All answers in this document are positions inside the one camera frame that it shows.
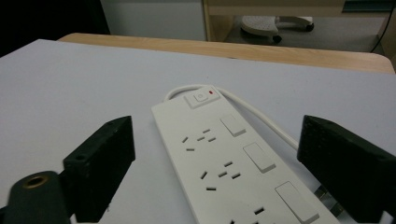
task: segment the white power strip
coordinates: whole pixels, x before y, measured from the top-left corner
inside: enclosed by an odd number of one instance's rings
[[[197,223],[339,223],[215,87],[152,113]]]

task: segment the socket holes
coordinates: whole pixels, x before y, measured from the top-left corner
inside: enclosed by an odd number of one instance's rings
[[[257,216],[258,214],[260,214],[263,211],[264,211],[264,207],[261,207],[261,208],[257,209],[256,211],[254,211],[254,214],[256,214],[256,216]]]
[[[207,171],[205,171],[205,172],[201,175],[201,179],[204,179],[206,175],[207,175]]]
[[[224,164],[224,167],[227,167],[227,166],[232,165],[232,164],[233,164],[233,162],[232,162],[232,161],[229,161],[229,162],[227,162],[227,163]]]
[[[225,175],[227,175],[227,172],[223,172],[223,173],[219,174],[219,177],[222,177],[222,176],[225,176]]]
[[[233,179],[235,179],[235,178],[237,178],[237,177],[239,177],[241,175],[241,173],[238,173],[238,174],[236,174],[236,175],[233,175],[233,176],[231,176]]]

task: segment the black cable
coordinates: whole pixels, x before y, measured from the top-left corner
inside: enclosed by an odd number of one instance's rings
[[[378,41],[376,42],[375,46],[374,46],[373,49],[370,51],[370,53],[373,53],[373,52],[374,52],[374,50],[376,49],[376,47],[378,47],[379,43],[381,42],[382,37],[384,37],[384,34],[385,34],[385,32],[387,31],[387,29],[388,29],[388,25],[389,25],[389,22],[390,22],[390,18],[392,17],[392,14],[393,14],[393,11],[394,11],[394,8],[395,8],[395,4],[396,4],[396,0],[393,0],[392,8],[390,9],[390,13],[389,13],[387,25],[385,26],[384,32],[382,32],[381,37],[379,37]]]

